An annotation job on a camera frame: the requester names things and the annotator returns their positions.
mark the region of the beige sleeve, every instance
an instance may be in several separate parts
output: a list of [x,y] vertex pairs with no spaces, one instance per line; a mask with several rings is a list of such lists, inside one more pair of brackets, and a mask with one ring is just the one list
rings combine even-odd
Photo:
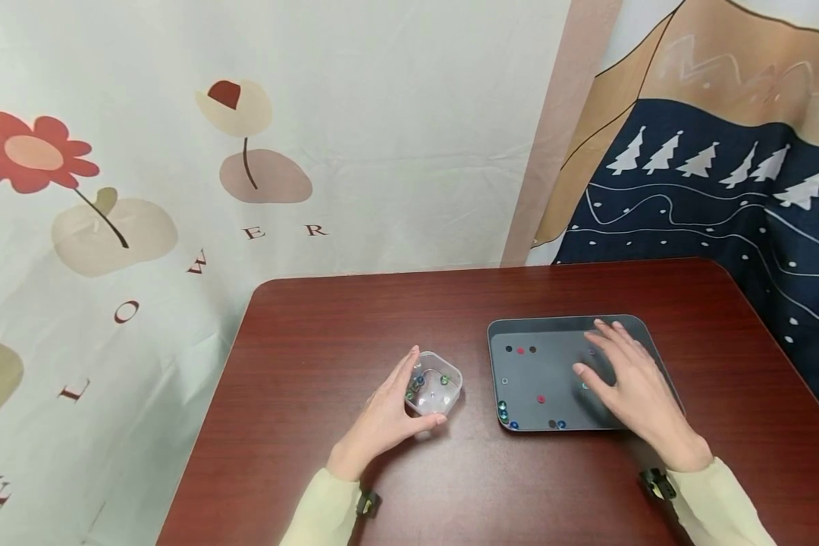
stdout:
[[721,460],[700,472],[667,473],[677,490],[673,508],[695,546],[776,546]]
[[279,546],[346,546],[359,499],[358,482],[342,482],[322,468],[306,487]]

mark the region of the black tray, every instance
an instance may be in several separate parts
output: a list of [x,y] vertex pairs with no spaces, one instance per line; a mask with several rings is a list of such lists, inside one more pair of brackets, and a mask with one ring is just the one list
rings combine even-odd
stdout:
[[[655,358],[673,396],[677,396],[640,318],[633,315],[509,318],[488,326],[495,413],[503,427],[514,432],[624,428],[571,368],[575,362],[583,362],[608,384],[615,384],[616,374],[604,352],[582,335],[595,329],[595,318],[608,323],[622,322]],[[504,406],[506,419],[501,415]]]

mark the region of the hand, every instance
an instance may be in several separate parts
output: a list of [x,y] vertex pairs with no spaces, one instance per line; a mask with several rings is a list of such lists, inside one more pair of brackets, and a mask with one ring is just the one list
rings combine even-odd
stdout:
[[689,426],[645,347],[619,322],[610,327],[597,318],[595,327],[600,334],[586,332],[585,336],[610,359],[616,384],[604,383],[594,369],[580,362],[574,364],[574,372],[624,425],[656,450],[670,470],[697,472],[708,467],[713,454],[707,441]]
[[446,416],[440,413],[411,418],[403,408],[403,397],[417,360],[419,345],[400,359],[385,383],[368,398],[356,423],[331,450],[327,466],[331,475],[345,482],[357,482],[377,455],[446,422]]

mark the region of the white curtain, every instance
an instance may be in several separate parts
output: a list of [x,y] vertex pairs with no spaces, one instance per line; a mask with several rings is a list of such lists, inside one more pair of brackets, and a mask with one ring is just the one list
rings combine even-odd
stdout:
[[0,544],[153,544],[260,283],[499,264],[569,6],[1,0]]

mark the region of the plastic container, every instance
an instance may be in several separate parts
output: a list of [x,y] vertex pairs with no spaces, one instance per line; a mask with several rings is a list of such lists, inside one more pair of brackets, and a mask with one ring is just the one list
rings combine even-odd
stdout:
[[407,406],[419,415],[449,413],[455,406],[463,379],[455,366],[444,361],[438,354],[422,351],[412,370],[406,390]]

